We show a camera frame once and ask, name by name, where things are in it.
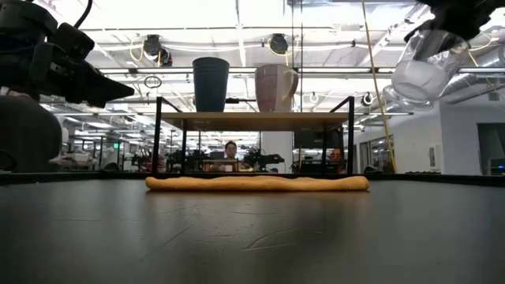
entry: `black table surface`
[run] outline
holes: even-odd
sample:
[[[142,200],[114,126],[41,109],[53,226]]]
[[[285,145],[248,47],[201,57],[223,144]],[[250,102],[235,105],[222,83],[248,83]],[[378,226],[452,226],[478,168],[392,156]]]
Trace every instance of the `black table surface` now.
[[[0,283],[505,283],[505,190],[0,186]]]

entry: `pink cup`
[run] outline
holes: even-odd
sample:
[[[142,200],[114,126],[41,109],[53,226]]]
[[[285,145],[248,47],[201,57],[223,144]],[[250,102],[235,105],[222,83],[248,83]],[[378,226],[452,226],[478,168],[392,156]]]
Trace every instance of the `pink cup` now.
[[[298,74],[285,65],[263,65],[256,69],[256,100],[260,112],[291,112],[298,87]]]

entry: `wooden shelf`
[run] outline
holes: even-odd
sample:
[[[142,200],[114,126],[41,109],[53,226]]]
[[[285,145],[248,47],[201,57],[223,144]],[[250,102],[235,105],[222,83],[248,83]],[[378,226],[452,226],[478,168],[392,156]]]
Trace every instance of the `wooden shelf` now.
[[[322,130],[348,120],[347,113],[164,113],[162,119],[188,131]]]

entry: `yellow foam strip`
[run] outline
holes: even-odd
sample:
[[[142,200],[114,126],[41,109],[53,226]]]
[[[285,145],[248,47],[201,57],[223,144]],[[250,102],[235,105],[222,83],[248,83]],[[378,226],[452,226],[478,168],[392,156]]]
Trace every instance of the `yellow foam strip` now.
[[[160,180],[145,179],[151,190],[159,191],[338,191],[368,190],[366,177],[347,177],[338,180],[315,179],[310,177],[284,178],[270,176],[217,177],[213,179],[176,177]]]

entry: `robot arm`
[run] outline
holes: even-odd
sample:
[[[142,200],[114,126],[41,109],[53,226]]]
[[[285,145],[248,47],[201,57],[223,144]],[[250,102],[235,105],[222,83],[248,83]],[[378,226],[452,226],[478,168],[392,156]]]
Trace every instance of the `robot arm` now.
[[[420,29],[440,29],[470,40],[479,28],[491,20],[495,9],[505,6],[504,0],[419,0],[432,8],[435,19],[424,22]]]
[[[95,42],[78,28],[92,7],[72,26],[60,24],[32,1],[0,0],[0,86],[37,98],[64,96],[94,107],[133,95],[134,90],[106,78],[85,61]]]

